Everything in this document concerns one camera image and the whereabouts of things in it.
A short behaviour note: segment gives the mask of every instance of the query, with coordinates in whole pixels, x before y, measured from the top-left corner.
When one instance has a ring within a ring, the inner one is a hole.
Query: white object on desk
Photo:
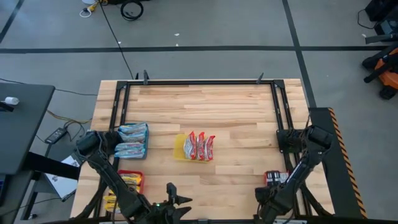
[[[72,158],[72,156],[68,156],[62,161],[62,163],[75,167],[80,167],[79,163],[74,158]],[[69,196],[71,193],[73,193],[77,188],[77,180],[69,179],[66,177],[59,177],[52,174],[45,175],[49,179],[55,191],[57,191],[57,193],[59,194],[60,198],[62,198],[62,200],[65,199],[65,197]]]
[[[8,97],[6,97],[4,102],[7,103],[8,105],[17,105],[19,103],[19,100],[16,97],[8,96]]]

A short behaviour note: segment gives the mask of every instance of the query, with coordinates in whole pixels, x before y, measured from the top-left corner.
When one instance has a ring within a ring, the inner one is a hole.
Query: blue snack package
[[[143,131],[147,131],[147,124],[139,123],[122,125],[119,127],[119,131],[123,132],[124,134],[140,133]]]
[[[118,131],[120,137],[123,142],[144,142],[146,138],[146,131],[140,131],[132,134],[124,134],[121,131]]]
[[[118,144],[114,150],[122,151],[122,150],[143,150],[144,144],[141,142],[125,142]]]
[[[139,159],[144,157],[145,154],[145,149],[143,150],[122,150],[118,151],[117,153],[114,154],[115,157],[119,157],[122,159]]]

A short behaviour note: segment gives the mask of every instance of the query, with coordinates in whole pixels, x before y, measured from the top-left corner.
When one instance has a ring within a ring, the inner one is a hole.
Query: wooden tabletop
[[[294,127],[304,128],[308,108],[301,82],[284,81]],[[101,82],[91,129],[108,130],[116,82]],[[282,119],[287,128],[283,109]],[[183,219],[250,219],[257,209],[254,189],[264,186],[264,172],[285,171],[275,136],[277,121],[269,85],[132,86],[126,123],[143,121],[149,124],[147,159],[121,159],[119,169],[145,174],[144,195],[151,203],[167,199],[166,183],[174,183],[179,195],[193,199],[184,204],[192,210]],[[200,164],[173,158],[175,136],[191,131],[216,136],[213,161]],[[90,201],[99,179],[87,163],[82,165],[71,217]],[[333,213],[322,165],[314,169],[306,183],[315,198]],[[304,214],[300,194],[298,201]]]

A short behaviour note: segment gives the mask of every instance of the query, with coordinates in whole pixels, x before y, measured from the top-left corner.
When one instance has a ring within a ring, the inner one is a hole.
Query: orange and black striped tape
[[[346,162],[348,175],[349,175],[349,178],[351,179],[351,183],[353,185],[353,190],[354,190],[355,197],[356,197],[356,200],[357,200],[358,205],[359,205],[359,209],[361,211],[361,214],[362,214],[363,218],[368,218],[368,215],[366,214],[365,207],[364,207],[363,202],[362,202],[361,194],[359,193],[358,185],[356,184],[356,181],[355,181],[353,168],[351,167],[351,163],[349,162],[347,150],[346,150],[346,147],[345,147],[345,145],[343,143],[343,138],[341,137],[341,132],[338,129],[338,124],[337,124],[337,119],[336,119],[336,116],[335,116],[335,112],[331,108],[329,108],[329,112],[330,112],[330,116],[331,116],[331,120],[333,122],[333,125],[335,126],[337,139],[338,139],[339,144],[340,144],[341,152],[343,153],[343,159]]]

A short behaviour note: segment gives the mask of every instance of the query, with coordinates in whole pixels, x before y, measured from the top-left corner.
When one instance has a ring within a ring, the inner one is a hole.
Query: snack bag
[[[139,124],[127,124],[122,125],[119,127],[119,131],[123,132],[124,134],[132,134],[136,132],[142,132],[147,130],[146,123],[139,123]]]
[[[120,137],[123,142],[144,142],[146,137],[146,131],[140,131],[132,134],[124,134],[121,131],[118,131]]]
[[[107,210],[108,212],[113,212],[113,207],[114,207],[114,203],[106,203],[105,204],[105,210]],[[115,213],[120,213],[119,206],[116,206]]]
[[[141,174],[120,174],[121,177],[140,177]]]
[[[121,176],[122,179],[125,181],[126,184],[134,184],[134,185],[139,185],[141,184],[141,177],[124,177]]]
[[[207,137],[205,140],[205,160],[213,160],[213,139],[216,136]]]
[[[126,142],[118,144],[114,150],[122,151],[122,150],[137,150],[141,151],[144,148],[144,144],[141,142]]]
[[[141,150],[122,150],[118,151],[114,154],[115,157],[122,158],[122,159],[140,159],[144,157],[145,149]]]
[[[115,194],[109,195],[109,196],[104,196],[104,200],[109,203],[114,203],[116,201],[116,196],[115,196]]]
[[[205,133],[202,132],[197,137],[197,160],[205,160]]]
[[[187,159],[195,159],[197,154],[197,145],[195,139],[195,133],[192,131],[188,138],[184,142],[184,153],[185,158]]]

